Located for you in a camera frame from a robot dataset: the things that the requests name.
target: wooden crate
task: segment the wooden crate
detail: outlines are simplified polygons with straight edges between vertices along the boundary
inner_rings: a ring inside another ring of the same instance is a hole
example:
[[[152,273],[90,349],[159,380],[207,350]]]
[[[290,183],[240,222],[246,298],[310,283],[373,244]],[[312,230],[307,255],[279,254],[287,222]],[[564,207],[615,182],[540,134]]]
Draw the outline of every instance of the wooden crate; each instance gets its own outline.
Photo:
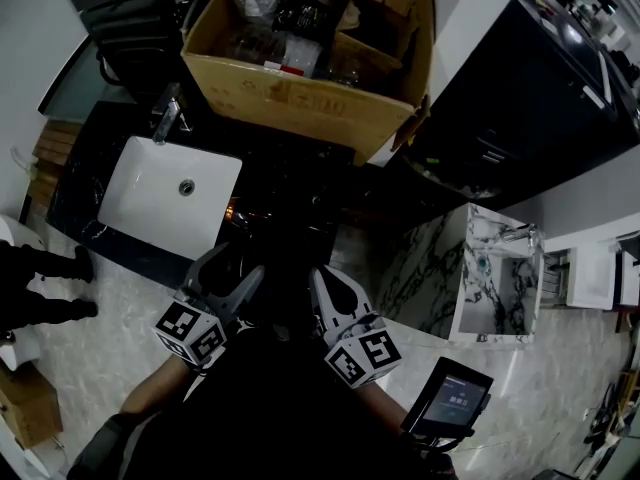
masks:
[[[45,208],[51,204],[53,192],[81,129],[81,124],[49,121],[40,133],[33,149],[33,156],[38,159],[37,175],[29,184],[27,194]]]

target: person's leg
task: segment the person's leg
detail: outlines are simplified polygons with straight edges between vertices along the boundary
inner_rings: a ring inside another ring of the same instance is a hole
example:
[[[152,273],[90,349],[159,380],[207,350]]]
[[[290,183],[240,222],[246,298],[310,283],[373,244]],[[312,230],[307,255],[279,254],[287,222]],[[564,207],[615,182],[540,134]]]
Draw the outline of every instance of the person's leg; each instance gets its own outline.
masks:
[[[2,329],[9,331],[29,324],[61,324],[97,314],[98,309],[93,302],[46,299],[39,293],[22,290],[12,297],[9,307],[3,311]]]
[[[26,288],[36,275],[35,269],[27,261],[28,253],[25,255],[21,247],[14,247],[7,241],[0,240],[0,258],[6,266],[2,273],[3,286],[9,286],[13,290]]]
[[[47,251],[37,251],[28,245],[22,246],[21,262],[45,277],[82,279],[93,281],[93,265],[84,247],[76,247],[75,259],[58,256]]]

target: black shirt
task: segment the black shirt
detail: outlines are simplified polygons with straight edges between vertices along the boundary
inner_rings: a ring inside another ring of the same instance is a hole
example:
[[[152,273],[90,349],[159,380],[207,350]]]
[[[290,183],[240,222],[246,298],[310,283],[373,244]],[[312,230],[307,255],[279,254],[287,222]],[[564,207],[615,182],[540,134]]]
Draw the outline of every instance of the black shirt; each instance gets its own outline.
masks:
[[[322,357],[310,343],[240,333],[184,403],[146,426],[124,478],[421,469]]]

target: faucet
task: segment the faucet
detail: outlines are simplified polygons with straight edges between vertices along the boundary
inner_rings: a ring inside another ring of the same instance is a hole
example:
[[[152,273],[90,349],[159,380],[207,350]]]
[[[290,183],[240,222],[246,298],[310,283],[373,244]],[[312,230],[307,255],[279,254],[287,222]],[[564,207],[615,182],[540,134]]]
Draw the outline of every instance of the faucet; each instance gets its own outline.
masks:
[[[530,248],[534,248],[537,240],[540,238],[540,231],[538,230],[538,226],[535,224],[526,224],[524,226],[520,226],[516,229],[507,229],[500,233],[499,239],[502,240],[503,243],[515,242],[516,240],[520,240],[522,238],[527,238],[527,242],[529,243]]]
[[[180,84],[170,83],[160,96],[158,102],[153,106],[151,113],[153,115],[162,116],[160,123],[153,132],[151,139],[159,146],[164,146],[167,142],[169,132],[173,129],[176,121],[180,121],[180,129],[183,131],[191,131],[184,118],[178,98],[182,94]]]

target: sink basin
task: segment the sink basin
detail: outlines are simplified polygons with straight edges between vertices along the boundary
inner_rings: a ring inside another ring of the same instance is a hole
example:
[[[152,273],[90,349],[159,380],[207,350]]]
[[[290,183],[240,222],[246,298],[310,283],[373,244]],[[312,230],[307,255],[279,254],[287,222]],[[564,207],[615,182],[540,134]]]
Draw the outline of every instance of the sink basin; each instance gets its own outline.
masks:
[[[241,167],[237,158],[129,137],[98,221],[196,260],[215,246]]]
[[[542,259],[541,254],[509,258],[467,249],[459,331],[481,335],[530,334]]]

